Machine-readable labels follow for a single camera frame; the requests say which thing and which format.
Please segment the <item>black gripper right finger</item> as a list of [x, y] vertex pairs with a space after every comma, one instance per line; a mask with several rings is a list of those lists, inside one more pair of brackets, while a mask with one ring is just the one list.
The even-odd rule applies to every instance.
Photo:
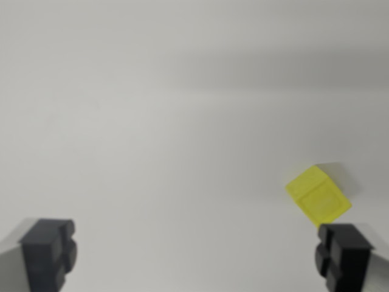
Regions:
[[388, 237], [365, 223], [321, 224], [315, 266], [328, 291], [388, 291]]

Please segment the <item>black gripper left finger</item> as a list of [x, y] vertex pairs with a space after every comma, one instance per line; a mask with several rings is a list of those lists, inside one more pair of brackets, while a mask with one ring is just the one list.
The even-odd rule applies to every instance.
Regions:
[[1, 291], [61, 291], [77, 260], [71, 219], [26, 218], [1, 239]]

